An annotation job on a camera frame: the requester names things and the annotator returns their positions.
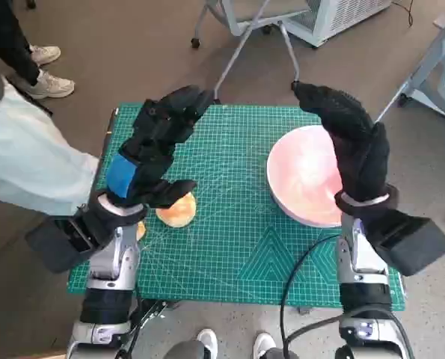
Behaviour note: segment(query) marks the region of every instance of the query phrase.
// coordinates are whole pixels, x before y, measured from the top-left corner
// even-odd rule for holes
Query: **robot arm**
[[[334,143],[343,189],[337,240],[337,277],[345,313],[374,306],[340,321],[346,345],[336,358],[413,359],[403,328],[392,316],[388,266],[416,274],[445,254],[445,235],[429,218],[395,210],[398,191],[386,183],[390,147],[383,123],[373,124],[361,104],[342,91],[299,83],[303,110],[320,116]]]
[[[74,217],[49,218],[26,236],[53,272],[89,259],[85,299],[73,326],[68,359],[129,359],[148,313],[164,306],[151,301],[148,308],[138,295],[138,222],[147,207],[168,208],[196,186],[189,179],[171,183],[162,176],[174,161],[176,144],[189,138],[212,102],[213,92],[195,86],[159,101],[147,100],[132,136],[109,166],[107,188],[94,192]],[[130,313],[135,289],[138,306]]]

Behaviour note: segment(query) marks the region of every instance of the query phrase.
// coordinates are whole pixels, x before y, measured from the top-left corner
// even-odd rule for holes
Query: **sneaker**
[[[61,56],[61,49],[57,46],[34,46],[30,45],[31,58],[38,65],[46,65],[57,60]]]
[[[30,86],[27,82],[20,82],[19,87],[33,99],[45,99],[47,97],[60,99],[73,93],[74,82],[40,71],[35,86]]]
[[[253,359],[260,359],[269,349],[275,348],[274,338],[267,333],[261,333],[257,336],[254,343]]]
[[[210,351],[210,359],[217,358],[217,337],[212,329],[204,329],[197,335],[197,340],[202,342]]]

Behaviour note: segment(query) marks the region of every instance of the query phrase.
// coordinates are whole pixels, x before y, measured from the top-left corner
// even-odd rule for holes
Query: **black cable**
[[[314,329],[318,329],[321,327],[324,327],[326,325],[335,323],[335,322],[339,322],[341,320],[347,319],[347,318],[352,318],[354,316],[356,316],[357,314],[360,314],[362,312],[366,312],[366,311],[377,311],[379,313],[383,313],[386,316],[388,316],[390,319],[392,319],[396,326],[398,327],[398,329],[400,330],[400,334],[402,335],[403,341],[405,343],[405,347],[407,348],[408,351],[408,357],[410,359],[415,359],[415,355],[413,352],[413,349],[411,348],[411,344],[410,344],[410,340],[408,339],[408,335],[407,332],[405,331],[405,329],[402,326],[402,323],[399,321],[399,319],[393,315],[393,313],[390,310],[387,310],[383,307],[380,307],[378,305],[364,305],[362,307],[359,307],[358,309],[355,310],[351,310],[349,312],[346,312],[344,314],[340,314],[339,316],[334,316],[332,318],[328,318],[328,319],[324,319],[320,322],[317,323],[312,323],[309,325],[306,325],[296,331],[294,331],[292,334],[290,334],[288,337],[286,337],[286,333],[285,333],[285,327],[284,327],[284,323],[283,323],[283,313],[285,310],[285,305],[286,305],[286,300],[287,297],[289,296],[289,291],[290,291],[290,287],[292,285],[292,282],[295,279],[295,276],[298,273],[298,270],[300,269],[300,267],[302,266],[302,264],[304,263],[305,259],[307,258],[308,254],[313,251],[318,245],[333,239],[335,237],[338,237],[338,234],[326,237],[320,241],[317,241],[316,243],[314,243],[312,246],[310,246],[310,248],[308,250],[306,250],[301,258],[298,260],[297,264],[295,265],[294,269],[292,270],[292,273],[290,273],[289,279],[283,289],[283,295],[282,295],[282,302],[280,304],[280,335],[282,336],[282,344],[283,344],[283,357],[285,359],[289,359],[289,344],[295,340],[296,338],[300,337],[302,334],[307,333],[308,331],[312,331]]]
[[[282,343],[283,343],[283,355],[286,359],[289,358],[289,345],[288,343],[286,344],[286,334],[285,334],[285,326],[283,323],[283,313],[285,311],[285,304],[287,302],[287,297],[289,296],[289,291],[290,291],[290,287],[292,286],[292,282],[295,279],[295,276],[297,275],[298,270],[300,269],[300,267],[302,266],[302,264],[305,261],[305,258],[307,258],[307,256],[309,255],[309,253],[311,251],[313,251],[318,245],[325,243],[326,241],[329,241],[330,239],[333,239],[335,237],[338,237],[339,234],[334,234],[332,236],[326,237],[324,239],[321,239],[317,242],[315,242],[313,245],[311,245],[309,247],[309,249],[307,249],[302,256],[300,257],[300,259],[298,260],[297,264],[295,264],[294,269],[292,270],[292,273],[290,273],[289,279],[285,285],[285,288],[283,289],[283,294],[282,294],[282,302],[280,303],[280,335],[282,336]]]
[[[392,1],[392,4],[396,5],[396,6],[400,6],[403,10],[405,10],[408,14],[408,27],[411,28],[411,26],[414,24],[414,17],[411,15],[411,7],[414,4],[414,0],[410,1],[410,6],[408,8],[406,8],[406,6],[398,3],[398,2],[394,2]]]
[[[142,297],[139,292],[139,288],[138,288],[137,284],[135,285],[135,297],[136,297],[136,301],[138,302],[138,307],[136,310],[141,310]],[[121,349],[117,353],[116,359],[131,359],[132,358],[132,351],[134,351],[135,344],[137,343],[138,338],[139,338],[139,331],[141,330],[141,327],[142,327],[142,319],[143,319],[143,316],[141,316],[141,318],[139,319],[139,323],[137,323],[134,328],[134,334],[132,335],[132,341],[131,341],[131,344],[129,345],[129,348],[127,350]]]

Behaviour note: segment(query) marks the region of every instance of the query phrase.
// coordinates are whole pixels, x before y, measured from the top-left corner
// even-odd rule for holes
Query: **chair leg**
[[[36,1],[35,0],[26,0],[26,7],[31,10],[35,9]]]
[[[262,6],[260,7],[259,11],[257,12],[256,16],[254,16],[254,18],[252,19],[252,22],[245,29],[244,34],[242,35],[242,39],[240,40],[240,43],[237,46],[236,51],[233,53],[232,58],[230,59],[229,63],[227,64],[227,66],[226,66],[225,70],[223,71],[221,77],[217,81],[217,84],[215,84],[215,88],[214,88],[214,98],[215,98],[215,100],[219,99],[218,92],[219,92],[219,88],[222,85],[222,82],[224,82],[227,74],[230,71],[230,68],[234,65],[234,62],[236,62],[236,60],[237,60],[237,58],[238,58],[238,56],[239,56],[239,54],[240,54],[240,52],[242,50],[242,47],[244,47],[245,42],[247,41],[249,36],[252,34],[253,29],[255,28],[257,23],[259,22],[259,19],[262,16],[262,13],[263,13],[264,9],[266,8],[266,6],[267,6],[267,4],[269,2],[270,2],[270,0],[265,0],[264,1]]]
[[[225,67],[225,70],[223,71],[221,77],[219,78],[219,80],[217,81],[217,84],[215,85],[214,88],[214,98],[218,99],[218,92],[219,92],[219,88],[222,85],[222,82],[224,82],[227,74],[229,73],[230,69],[232,68],[232,66],[234,65],[234,62],[236,62],[242,47],[244,47],[245,42],[247,41],[247,39],[249,38],[249,36],[252,33],[252,29],[251,28],[247,28],[247,30],[245,31],[245,33],[242,35],[242,39],[240,40],[239,45],[237,46],[236,51],[233,53],[232,58],[230,58],[229,63],[227,64],[227,66]]]
[[[197,19],[197,22],[195,24],[195,30],[194,30],[194,38],[192,39],[192,44],[194,45],[194,39],[199,40],[199,32],[200,27],[202,26],[202,21],[204,20],[204,17],[206,17],[207,10],[209,9],[208,4],[204,4],[204,7],[202,8],[202,11],[200,12],[199,18]]]
[[[280,32],[282,33],[283,39],[285,40],[285,44],[287,45],[287,49],[289,50],[290,58],[292,59],[292,63],[294,65],[295,75],[294,75],[294,82],[292,83],[293,86],[293,84],[298,82],[298,80],[300,79],[300,67],[298,66],[297,58],[295,57],[294,53],[294,48],[290,43],[289,35],[287,34],[287,29],[285,28],[283,21],[279,21],[278,25],[280,28]]]

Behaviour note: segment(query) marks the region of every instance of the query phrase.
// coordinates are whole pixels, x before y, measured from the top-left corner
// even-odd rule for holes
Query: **green cutting mat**
[[[140,104],[122,104],[115,117],[97,187],[105,185],[111,157],[132,133]],[[193,179],[197,215],[172,229],[151,211],[138,285],[144,298],[279,304],[296,260],[312,243],[338,229],[303,226],[271,199],[266,160],[288,131],[319,124],[299,108],[214,105],[195,133],[179,145],[167,177]],[[74,269],[68,290],[85,290],[88,265]],[[404,300],[398,275],[391,273],[394,309]],[[319,246],[298,273],[291,305],[339,307],[334,242]]]

